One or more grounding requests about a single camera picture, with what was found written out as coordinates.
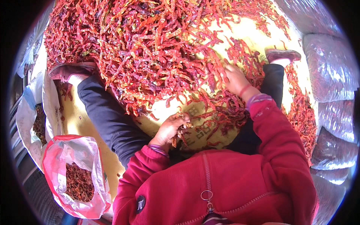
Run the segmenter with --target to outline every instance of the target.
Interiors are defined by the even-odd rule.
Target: leg
[[[98,76],[86,78],[77,88],[79,98],[100,136],[127,169],[130,157],[147,145],[151,138],[125,114],[116,99],[105,91]]]
[[[281,108],[284,67],[277,64],[266,64],[263,70],[265,77],[260,92],[270,95],[275,100],[276,105]],[[257,154],[257,147],[260,144],[261,140],[253,130],[253,121],[248,118],[243,128],[227,148],[243,154],[254,155]]]

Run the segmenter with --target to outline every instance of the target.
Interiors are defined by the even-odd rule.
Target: pink shoe
[[[93,62],[62,63],[50,70],[49,77],[53,80],[61,80],[65,83],[69,81],[69,78],[72,75],[90,77],[95,69],[96,63]]]
[[[301,59],[300,53],[294,50],[266,49],[265,55],[269,63],[276,59],[289,59],[290,63]]]

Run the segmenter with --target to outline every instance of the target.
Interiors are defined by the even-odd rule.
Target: right hand
[[[224,70],[229,79],[229,82],[225,82],[226,88],[234,94],[239,95],[241,90],[249,84],[249,81],[246,79],[243,71],[238,67],[227,64]]]
[[[156,144],[164,148],[165,152],[169,152],[172,138],[177,135],[177,129],[184,123],[190,122],[190,116],[183,113],[184,118],[176,118],[176,114],[169,116],[160,126],[159,131],[149,144]]]

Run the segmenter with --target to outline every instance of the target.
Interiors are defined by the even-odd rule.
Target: red jacket
[[[274,101],[252,104],[250,115],[262,140],[257,155],[205,150],[168,167],[147,145],[136,152],[119,180],[113,224],[201,224],[204,190],[232,222],[311,224],[319,205],[299,135]]]

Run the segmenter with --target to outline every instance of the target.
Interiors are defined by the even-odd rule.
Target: jacket logo patch
[[[136,214],[139,214],[143,209],[144,209],[144,206],[145,206],[145,197],[140,195],[138,197],[138,200],[137,200],[137,207],[138,209],[136,210]]]

